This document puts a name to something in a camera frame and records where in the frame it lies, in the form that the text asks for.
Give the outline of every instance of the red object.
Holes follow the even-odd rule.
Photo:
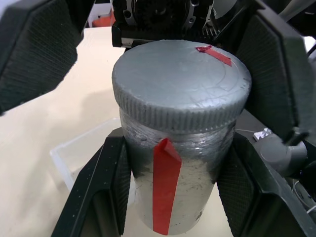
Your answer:
[[[110,16],[103,16],[99,19],[92,21],[92,27],[105,27],[105,26],[112,26],[115,22],[114,14],[111,10]]]
[[[205,53],[209,48],[211,48],[212,46],[206,46],[206,47],[196,47],[196,49],[200,52],[200,53]]]
[[[232,60],[229,57],[225,56],[224,54],[221,54],[215,51],[214,49],[212,49],[211,45],[207,47],[196,47],[196,49],[200,53],[207,53],[208,55],[213,56],[214,58],[217,58],[218,60],[227,64],[228,66],[232,66]]]
[[[181,158],[167,139],[154,148],[153,229],[168,235]]]

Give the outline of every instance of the beige surface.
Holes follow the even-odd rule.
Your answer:
[[[111,73],[123,51],[112,47],[110,28],[87,29],[59,87],[0,117],[0,237],[51,235],[69,192],[49,151],[119,115]],[[159,236],[135,216],[131,206],[125,237]],[[184,236],[231,236],[217,189]]]

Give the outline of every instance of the textured gripper pad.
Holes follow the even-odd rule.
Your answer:
[[[118,233],[120,235],[124,233],[130,179],[131,167],[127,159],[126,145],[123,145],[113,181],[114,205],[117,210]]]
[[[77,60],[66,1],[22,0],[0,21],[0,112],[56,88]]]
[[[255,189],[233,148],[226,157],[217,186],[232,234],[238,237],[248,220]]]
[[[283,140],[307,131],[314,79],[301,37],[271,10],[248,23],[236,56],[252,76],[246,109]]]

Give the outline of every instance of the silver jar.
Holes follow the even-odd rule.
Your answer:
[[[212,47],[231,65],[196,49],[206,46],[184,40],[147,43],[126,52],[113,70],[137,209],[149,228],[164,235],[184,233],[198,222],[250,91],[247,68],[221,49]],[[154,149],[163,139],[181,158],[174,194],[166,194],[172,199],[170,215],[153,211]],[[168,187],[168,175],[163,178]]]

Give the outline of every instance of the jar lid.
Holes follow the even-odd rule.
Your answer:
[[[233,122],[251,87],[245,65],[213,47],[219,57],[198,51],[209,45],[186,40],[161,40],[124,53],[113,73],[115,99],[139,123],[153,129],[189,134]]]

